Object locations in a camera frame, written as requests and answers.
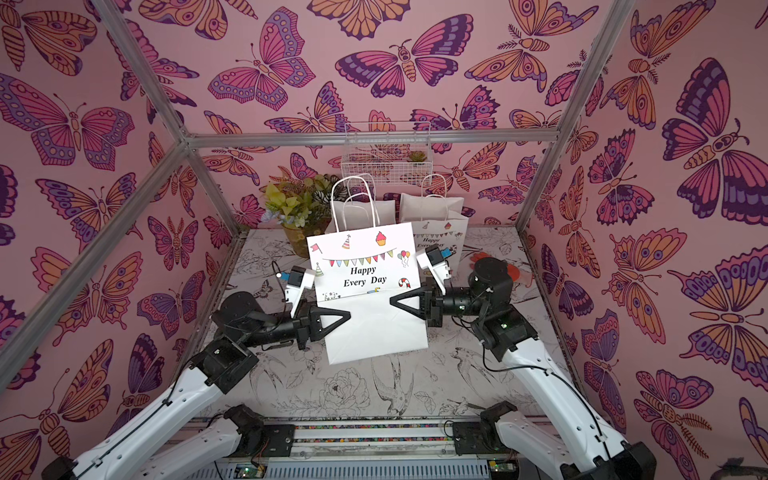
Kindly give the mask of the white party paper bag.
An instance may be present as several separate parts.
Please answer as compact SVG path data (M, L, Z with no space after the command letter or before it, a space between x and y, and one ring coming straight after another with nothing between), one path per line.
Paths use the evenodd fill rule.
M351 319L325 337L331 365L428 347L422 321L390 305L391 296L421 287L412 225L395 223L307 238L320 307Z

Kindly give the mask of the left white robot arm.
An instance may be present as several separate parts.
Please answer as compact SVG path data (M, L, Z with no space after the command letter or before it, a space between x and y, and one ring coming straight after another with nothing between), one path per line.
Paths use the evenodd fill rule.
M198 412L229 393L253 370L258 346L294 342L304 347L324 339L351 313L301 300L296 315L268 314L249 292L228 296L211 320L217 337L171 386L137 416L76 458L62 455L43 469L44 479L140 479L150 461Z

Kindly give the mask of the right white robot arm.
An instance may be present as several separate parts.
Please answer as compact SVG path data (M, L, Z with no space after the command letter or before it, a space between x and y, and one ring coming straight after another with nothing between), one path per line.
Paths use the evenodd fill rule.
M469 329L483 354L499 362L497 372L515 375L555 429L548 433L510 402L499 402L485 409L479 422L490 448L522 455L551 479L654 478L657 460L650 449L642 442L629 443L597 413L513 305L515 280L506 262L482 258L467 286L451 288L446 251L420 251L416 261L431 274L432 285L391 297L391 306L429 326L444 316L471 317Z

